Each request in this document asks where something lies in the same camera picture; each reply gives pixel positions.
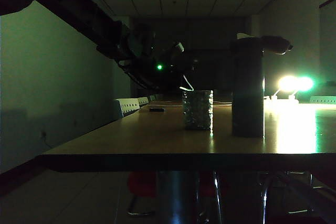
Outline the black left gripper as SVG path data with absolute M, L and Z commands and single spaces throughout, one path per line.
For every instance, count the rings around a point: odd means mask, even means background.
M 194 70 L 197 60 L 187 54 L 181 42 L 154 55 L 150 63 L 151 78 L 157 89 L 181 89 L 193 92 L 187 75 Z

